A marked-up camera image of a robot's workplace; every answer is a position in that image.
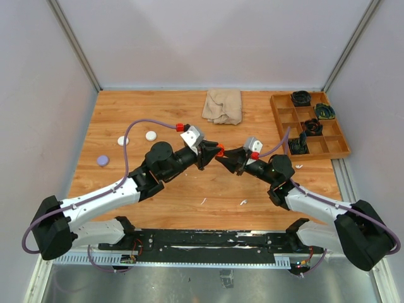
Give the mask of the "orange earbud charging case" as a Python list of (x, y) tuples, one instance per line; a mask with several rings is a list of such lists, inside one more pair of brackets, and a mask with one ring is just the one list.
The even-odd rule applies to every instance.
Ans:
[(221, 150), (220, 152), (218, 152), (217, 154), (216, 154), (216, 157), (217, 158), (222, 158), (224, 156), (224, 151), (223, 150)]

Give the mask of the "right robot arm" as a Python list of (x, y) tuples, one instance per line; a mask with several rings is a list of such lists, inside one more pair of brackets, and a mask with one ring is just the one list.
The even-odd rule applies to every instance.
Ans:
[(315, 223), (303, 218), (290, 226), (286, 245), (292, 252), (321, 247), (342, 253), (357, 268), (370, 271), (401, 248), (398, 237), (368, 202), (329, 199), (294, 182), (295, 170), (287, 155), (273, 155), (265, 162), (258, 153), (237, 148), (223, 152), (216, 160), (233, 174), (248, 173), (268, 183), (274, 205), (319, 220)]

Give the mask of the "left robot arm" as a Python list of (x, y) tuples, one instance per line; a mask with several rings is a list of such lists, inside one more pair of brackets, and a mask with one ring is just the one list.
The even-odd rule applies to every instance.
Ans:
[(169, 143), (161, 141), (145, 154), (138, 168), (114, 184), (62, 201), (55, 196), (45, 198), (31, 222), (42, 259), (56, 259), (73, 248), (83, 224), (108, 211), (153, 197), (188, 167), (195, 165), (203, 170), (221, 150), (218, 143), (203, 140), (196, 148), (185, 146), (174, 151)]

